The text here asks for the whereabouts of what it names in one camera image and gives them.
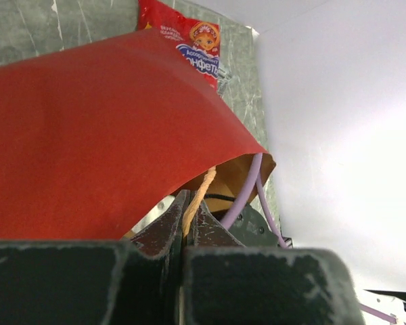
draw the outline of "red candy package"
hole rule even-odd
[[[219,26],[186,18],[158,0],[139,0],[139,30],[157,28],[176,43],[182,55],[217,89],[221,36]]]

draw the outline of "black cable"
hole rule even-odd
[[[235,198],[232,198],[231,196],[226,196],[222,194],[205,194],[204,198],[216,198],[217,200],[224,200],[224,201],[230,201],[230,202],[235,202]]]

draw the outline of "blue label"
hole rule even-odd
[[[200,73],[208,74],[216,79],[218,78],[218,57],[208,56],[208,54],[201,49],[193,49],[186,44],[180,44],[176,46],[176,48]]]

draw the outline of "paper bag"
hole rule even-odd
[[[120,238],[211,166],[236,195],[257,152],[156,30],[0,67],[0,238]]]

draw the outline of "gray marbled surface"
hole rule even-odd
[[[164,0],[186,16],[221,27],[221,61],[231,71],[223,99],[267,148],[265,113],[252,31],[182,0]],[[0,66],[135,30],[137,0],[0,0]],[[272,179],[265,186],[279,224]],[[261,212],[255,200],[252,205]]]

